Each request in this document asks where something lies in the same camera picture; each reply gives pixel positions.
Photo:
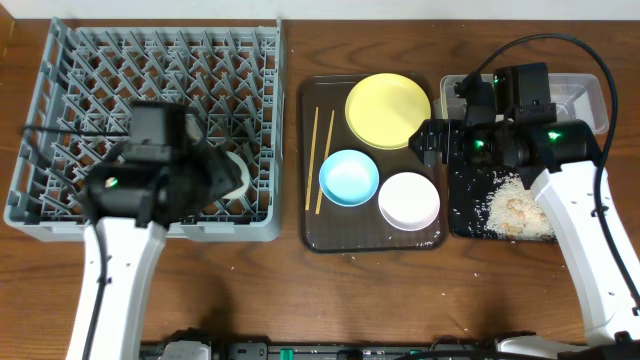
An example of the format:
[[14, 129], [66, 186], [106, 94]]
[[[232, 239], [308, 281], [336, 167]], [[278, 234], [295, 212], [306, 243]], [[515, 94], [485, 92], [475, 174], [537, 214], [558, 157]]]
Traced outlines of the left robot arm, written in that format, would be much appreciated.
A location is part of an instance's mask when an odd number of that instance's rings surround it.
[[134, 359], [153, 273], [172, 223], [246, 189], [242, 159], [220, 147], [136, 145], [96, 165], [83, 192], [84, 273], [69, 359]]

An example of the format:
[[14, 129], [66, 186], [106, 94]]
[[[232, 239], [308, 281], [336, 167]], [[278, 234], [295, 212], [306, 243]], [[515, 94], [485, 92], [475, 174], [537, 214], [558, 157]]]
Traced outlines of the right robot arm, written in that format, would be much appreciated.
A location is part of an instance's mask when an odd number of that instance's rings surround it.
[[578, 294], [584, 347], [537, 335], [505, 338], [499, 359], [636, 359], [639, 259], [610, 197], [600, 150], [582, 120], [559, 121], [549, 76], [536, 65], [499, 69], [492, 82], [468, 75], [455, 86], [462, 120], [432, 119], [410, 137], [425, 158], [449, 165], [507, 167], [532, 191], [550, 222]]

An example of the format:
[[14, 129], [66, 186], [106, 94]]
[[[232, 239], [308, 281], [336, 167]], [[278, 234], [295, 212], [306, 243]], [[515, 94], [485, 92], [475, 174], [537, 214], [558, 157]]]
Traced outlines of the white pink bowl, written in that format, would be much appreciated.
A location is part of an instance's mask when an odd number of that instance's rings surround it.
[[439, 215], [440, 205], [440, 195], [432, 181], [413, 172], [391, 176], [378, 196], [378, 207], [386, 222], [408, 232], [430, 226]]

